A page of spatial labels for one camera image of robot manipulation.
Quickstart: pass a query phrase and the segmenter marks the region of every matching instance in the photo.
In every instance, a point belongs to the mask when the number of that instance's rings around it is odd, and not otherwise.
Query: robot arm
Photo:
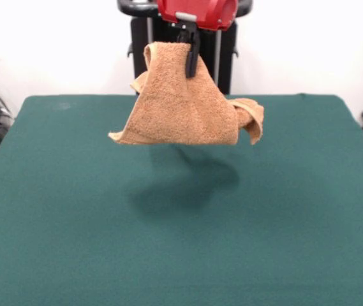
[[[131,16],[162,18],[180,29],[178,42],[191,44],[186,62],[186,77],[195,76],[200,51],[200,30],[226,31],[236,17],[249,13],[252,0],[156,0],[135,3],[117,0],[119,9]]]

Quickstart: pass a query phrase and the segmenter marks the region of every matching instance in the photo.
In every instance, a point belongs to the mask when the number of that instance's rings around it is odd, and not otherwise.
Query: table
[[[363,305],[363,131],[253,96],[264,137],[123,146],[134,96],[31,97],[0,147],[0,305]]]

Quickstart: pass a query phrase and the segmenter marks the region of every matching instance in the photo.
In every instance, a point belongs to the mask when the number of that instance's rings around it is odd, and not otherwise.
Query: brown towel
[[[203,60],[186,78],[186,43],[151,43],[144,50],[147,71],[132,84],[140,93],[124,130],[109,133],[117,143],[226,144],[244,128],[255,144],[262,136],[263,107],[250,99],[227,100]]]

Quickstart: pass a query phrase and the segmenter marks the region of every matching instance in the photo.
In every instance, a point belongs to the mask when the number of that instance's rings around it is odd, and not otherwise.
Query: green table
[[[363,132],[255,96],[264,138],[120,146],[134,96],[29,98],[0,148],[0,305],[363,305]]]

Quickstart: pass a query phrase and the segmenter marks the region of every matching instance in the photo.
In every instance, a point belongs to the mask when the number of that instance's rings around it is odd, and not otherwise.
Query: tabletop
[[[363,131],[251,96],[250,146],[112,142],[135,96],[27,99],[0,147],[0,305],[363,305]]]

